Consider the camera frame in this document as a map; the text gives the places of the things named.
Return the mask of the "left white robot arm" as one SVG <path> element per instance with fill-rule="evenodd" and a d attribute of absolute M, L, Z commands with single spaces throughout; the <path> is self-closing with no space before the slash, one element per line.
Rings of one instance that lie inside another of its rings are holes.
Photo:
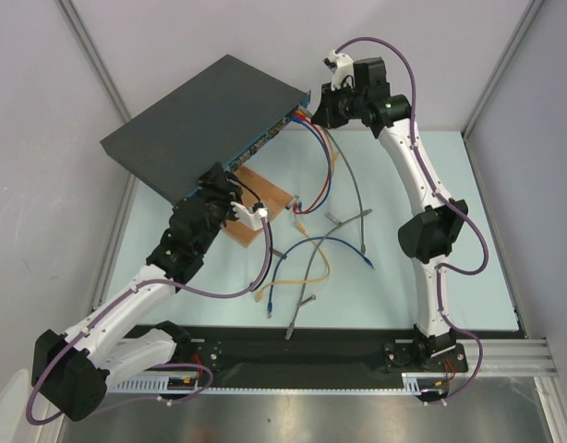
<path fill-rule="evenodd" d="M 187 336 L 171 323 L 134 341 L 122 340 L 154 307 L 190 289 L 188 282 L 201 269 L 218 233 L 234 218 L 241 196 L 232 174 L 214 164 L 198 180 L 194 194 L 174 206 L 160 243 L 122 292 L 64 332 L 48 329 L 38 338 L 25 410 L 30 424 L 54 420 L 34 415 L 39 396 L 59 415 L 79 421 L 97 409 L 108 389 L 136 374 L 158 365 L 180 369 L 188 364 Z"/>

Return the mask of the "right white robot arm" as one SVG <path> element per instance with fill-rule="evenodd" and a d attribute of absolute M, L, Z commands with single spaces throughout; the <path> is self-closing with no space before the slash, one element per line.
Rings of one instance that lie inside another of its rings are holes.
<path fill-rule="evenodd" d="M 397 236 L 416 277 L 413 358 L 421 369 L 435 370 L 456 347 L 456 333 L 446 320 L 439 264 L 452 252 L 464 224 L 457 212 L 467 211 L 467 204 L 440 195 L 444 188 L 435 170 L 424 163 L 427 153 L 412 104 L 403 94 L 392 94 L 381 58 L 355 61 L 347 54 L 330 52 L 324 63 L 332 79 L 321 87 L 312 123 L 334 129 L 360 121 L 388 152 L 407 193 L 412 217 Z"/>

